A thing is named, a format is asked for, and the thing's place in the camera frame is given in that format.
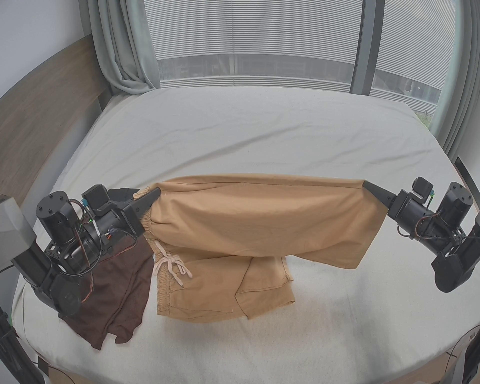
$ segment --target fitted sheet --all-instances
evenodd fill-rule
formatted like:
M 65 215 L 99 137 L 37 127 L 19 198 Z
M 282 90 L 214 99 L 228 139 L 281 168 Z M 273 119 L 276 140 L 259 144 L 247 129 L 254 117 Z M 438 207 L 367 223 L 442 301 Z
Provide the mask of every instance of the fitted sheet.
M 417 176 L 437 207 L 454 167 L 406 104 L 276 87 L 159 89 L 117 96 L 54 190 L 96 183 L 143 188 L 173 177 L 276 173 L 366 179 L 392 192 Z M 470 230 L 474 208 L 464 221 Z M 48 236 L 37 223 L 41 247 Z M 19 336 L 56 367 L 98 383 L 381 383 L 421 366 L 480 323 L 480 273 L 440 292 L 433 254 L 387 218 L 359 267 L 287 257 L 296 302 L 254 320 L 191 324 L 156 315 L 152 279 L 142 324 L 101 351 L 75 334 L 20 278 Z

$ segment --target gray curtain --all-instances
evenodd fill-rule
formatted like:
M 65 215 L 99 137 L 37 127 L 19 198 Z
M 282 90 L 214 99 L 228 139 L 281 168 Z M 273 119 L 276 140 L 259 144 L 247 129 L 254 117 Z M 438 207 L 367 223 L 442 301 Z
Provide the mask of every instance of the gray curtain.
M 452 161 L 479 99 L 479 60 L 479 0 L 457 0 L 453 55 L 429 127 Z
M 98 63 L 114 91 L 160 88 L 143 0 L 88 0 Z

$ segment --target dark brown cloth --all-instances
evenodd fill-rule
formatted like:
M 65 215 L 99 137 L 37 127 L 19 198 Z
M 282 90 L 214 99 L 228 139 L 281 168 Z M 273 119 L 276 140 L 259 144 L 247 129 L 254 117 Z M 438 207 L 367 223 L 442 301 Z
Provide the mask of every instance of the dark brown cloth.
M 126 237 L 116 244 L 113 254 L 131 243 L 132 239 Z M 93 269 L 92 294 L 74 316 L 63 317 L 93 348 L 102 348 L 107 333 L 117 336 L 115 343 L 126 343 L 142 323 L 154 266 L 152 254 L 141 236 L 135 247 L 111 259 L 107 255 Z M 89 288 L 90 275 L 84 279 Z

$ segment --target white drawstring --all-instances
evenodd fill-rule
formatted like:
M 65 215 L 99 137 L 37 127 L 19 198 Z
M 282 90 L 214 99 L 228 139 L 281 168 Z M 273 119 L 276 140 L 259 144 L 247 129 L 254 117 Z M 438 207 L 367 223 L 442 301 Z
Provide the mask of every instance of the white drawstring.
M 187 274 L 188 277 L 191 278 L 192 273 L 188 270 L 188 268 L 185 266 L 183 261 L 180 259 L 180 256 L 171 255 L 170 253 L 167 253 L 165 248 L 163 248 L 157 240 L 155 240 L 154 243 L 156 247 L 160 250 L 160 252 L 162 252 L 163 257 L 155 262 L 155 265 L 153 267 L 153 274 L 156 276 L 162 264 L 167 263 L 168 271 L 171 273 L 171 275 L 174 277 L 177 283 L 179 283 L 183 287 L 182 281 L 178 278 L 175 272 L 173 272 L 172 264 L 177 265 L 182 275 Z

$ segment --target brown garment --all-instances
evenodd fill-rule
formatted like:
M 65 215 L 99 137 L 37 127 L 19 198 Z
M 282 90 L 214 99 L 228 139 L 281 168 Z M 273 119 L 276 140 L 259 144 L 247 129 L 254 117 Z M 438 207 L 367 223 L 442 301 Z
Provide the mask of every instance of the brown garment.
M 285 256 L 356 268 L 387 209 L 363 180 L 207 175 L 156 183 L 142 219 L 156 254 L 157 313 L 191 322 L 294 302 Z
M 114 252 L 126 249 L 131 243 L 126 237 L 115 245 Z M 106 256 L 93 269 L 92 294 L 79 312 L 63 318 L 93 348 L 102 348 L 107 333 L 117 336 L 115 343 L 126 343 L 142 323 L 154 266 L 152 254 L 141 236 L 135 247 L 111 259 Z

